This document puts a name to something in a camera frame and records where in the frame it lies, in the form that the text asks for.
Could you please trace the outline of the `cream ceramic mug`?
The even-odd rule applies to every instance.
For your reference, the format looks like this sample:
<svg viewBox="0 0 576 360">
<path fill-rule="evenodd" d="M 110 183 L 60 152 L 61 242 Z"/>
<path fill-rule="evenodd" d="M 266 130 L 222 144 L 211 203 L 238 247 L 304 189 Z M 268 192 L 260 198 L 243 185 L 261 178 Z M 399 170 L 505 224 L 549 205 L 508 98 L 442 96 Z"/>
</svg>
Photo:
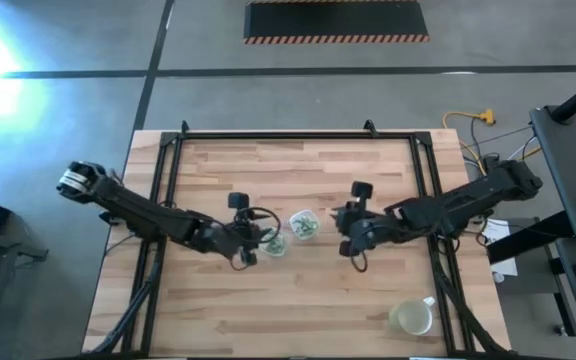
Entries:
<svg viewBox="0 0 576 360">
<path fill-rule="evenodd" d="M 425 335 L 433 325 L 432 307 L 435 303 L 436 299 L 429 296 L 424 299 L 406 300 L 394 306 L 388 314 L 389 327 L 413 336 Z"/>
</svg>

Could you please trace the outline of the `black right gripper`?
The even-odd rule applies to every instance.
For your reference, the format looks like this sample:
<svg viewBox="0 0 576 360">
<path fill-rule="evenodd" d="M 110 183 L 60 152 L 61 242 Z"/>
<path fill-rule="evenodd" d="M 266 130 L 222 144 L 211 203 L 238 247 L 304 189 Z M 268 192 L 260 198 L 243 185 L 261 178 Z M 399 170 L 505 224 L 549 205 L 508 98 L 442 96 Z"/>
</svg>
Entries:
<svg viewBox="0 0 576 360">
<path fill-rule="evenodd" d="M 374 248 L 386 241 L 385 216 L 374 212 L 361 212 L 352 204 L 331 209 L 331 217 L 340 223 L 340 233 L 354 243 L 356 248 Z M 357 250 L 350 241 L 339 244 L 339 254 L 354 257 Z"/>
</svg>

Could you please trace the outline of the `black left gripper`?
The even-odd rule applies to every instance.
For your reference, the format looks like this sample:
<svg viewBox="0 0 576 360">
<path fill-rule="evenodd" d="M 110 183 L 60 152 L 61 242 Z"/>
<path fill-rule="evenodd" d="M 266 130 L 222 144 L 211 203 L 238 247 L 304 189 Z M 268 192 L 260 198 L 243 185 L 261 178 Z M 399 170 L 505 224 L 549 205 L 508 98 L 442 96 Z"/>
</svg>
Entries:
<svg viewBox="0 0 576 360">
<path fill-rule="evenodd" d="M 247 212 L 247 220 L 236 220 L 224 225 L 226 235 L 239 243 L 243 248 L 240 251 L 241 262 L 245 266 L 257 264 L 257 256 L 254 250 L 258 248 L 263 237 L 262 229 L 255 221 L 267 219 L 268 216 L 256 212 Z"/>
</svg>

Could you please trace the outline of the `clear plastic container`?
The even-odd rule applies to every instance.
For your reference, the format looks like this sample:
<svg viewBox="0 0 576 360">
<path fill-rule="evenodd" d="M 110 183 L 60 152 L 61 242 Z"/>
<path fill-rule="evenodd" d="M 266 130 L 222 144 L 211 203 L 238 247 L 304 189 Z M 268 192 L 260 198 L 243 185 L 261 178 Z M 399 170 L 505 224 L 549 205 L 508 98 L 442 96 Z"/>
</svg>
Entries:
<svg viewBox="0 0 576 360">
<path fill-rule="evenodd" d="M 311 211 L 311 210 L 302 210 L 302 211 L 299 211 L 299 212 L 295 213 L 294 215 L 292 215 L 291 218 L 289 219 L 289 225 L 290 225 L 293 233 L 296 235 L 296 237 L 297 237 L 299 240 L 307 240 L 307 239 L 309 239 L 309 238 L 312 238 L 313 236 L 315 236 L 315 235 L 318 233 L 318 231 L 319 231 L 319 229 L 320 229 L 320 222 L 319 222 L 319 228 L 318 228 L 318 230 L 317 230 L 316 232 L 311 233 L 311 236 L 310 236 L 309 238 L 307 238 L 307 239 L 300 239 L 300 238 L 297 236 L 297 234 L 295 233 L 295 224 L 296 224 L 296 223 L 299 223 L 299 222 L 302 222 L 304 217 L 311 217 L 311 218 L 313 218 L 313 219 L 316 219 L 316 220 L 319 222 L 318 217 L 317 217 L 316 214 L 315 214 L 313 211 Z"/>
<path fill-rule="evenodd" d="M 265 231 L 265 234 L 262 237 L 261 243 L 259 245 L 259 249 L 271 257 L 283 257 L 283 256 L 285 256 L 288 252 L 288 249 L 289 249 L 289 237 L 283 231 L 278 231 L 275 227 L 266 227 L 266 228 L 264 228 L 264 231 Z M 286 248 L 286 251 L 281 256 L 272 256 L 268 252 L 265 251 L 266 244 L 269 242 L 273 242 L 273 241 L 277 242 L 277 238 L 279 235 L 284 235 L 286 237 L 286 239 L 288 240 L 288 246 Z"/>
</svg>

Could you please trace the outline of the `black hazard-striped floor mat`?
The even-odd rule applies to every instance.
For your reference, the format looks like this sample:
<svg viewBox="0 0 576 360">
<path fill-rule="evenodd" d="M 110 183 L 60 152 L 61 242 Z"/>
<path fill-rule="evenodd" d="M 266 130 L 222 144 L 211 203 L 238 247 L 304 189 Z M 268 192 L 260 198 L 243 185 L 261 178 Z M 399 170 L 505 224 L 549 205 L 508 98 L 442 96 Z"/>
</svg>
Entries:
<svg viewBox="0 0 576 360">
<path fill-rule="evenodd" d="M 246 45 L 427 43 L 417 0 L 250 0 Z"/>
</svg>

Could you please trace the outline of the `white paper sheet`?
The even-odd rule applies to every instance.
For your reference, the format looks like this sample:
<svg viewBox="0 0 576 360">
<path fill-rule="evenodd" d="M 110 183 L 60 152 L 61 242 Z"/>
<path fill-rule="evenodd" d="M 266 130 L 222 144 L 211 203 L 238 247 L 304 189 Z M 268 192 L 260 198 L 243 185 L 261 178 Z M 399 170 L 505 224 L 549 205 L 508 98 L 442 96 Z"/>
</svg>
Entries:
<svg viewBox="0 0 576 360">
<path fill-rule="evenodd" d="M 489 247 L 494 242 L 501 240 L 510 235 L 509 223 L 505 220 L 487 220 L 483 227 L 483 242 Z M 504 260 L 495 264 L 491 264 L 493 273 L 498 273 L 503 276 L 517 276 L 518 270 L 514 258 Z"/>
</svg>

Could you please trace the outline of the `black metal rig frame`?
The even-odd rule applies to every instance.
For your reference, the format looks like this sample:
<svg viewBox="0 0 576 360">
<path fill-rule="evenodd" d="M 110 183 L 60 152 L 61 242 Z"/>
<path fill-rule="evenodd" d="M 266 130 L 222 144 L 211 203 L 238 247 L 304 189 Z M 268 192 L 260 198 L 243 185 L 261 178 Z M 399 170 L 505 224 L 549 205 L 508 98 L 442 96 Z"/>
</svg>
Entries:
<svg viewBox="0 0 576 360">
<path fill-rule="evenodd" d="M 443 356 L 440 322 L 423 336 L 394 332 L 389 311 L 435 292 L 425 239 L 382 246 L 359 273 L 338 253 L 329 212 L 350 197 L 354 181 L 369 182 L 378 211 L 435 188 L 468 180 L 456 132 L 448 129 L 140 131 L 133 138 L 125 185 L 149 195 L 153 183 L 173 186 L 173 202 L 223 222 L 231 192 L 282 219 L 309 209 L 317 236 L 291 241 L 283 257 L 260 254 L 256 266 L 234 271 L 218 255 L 170 244 L 152 322 L 153 357 L 340 358 Z"/>
</svg>

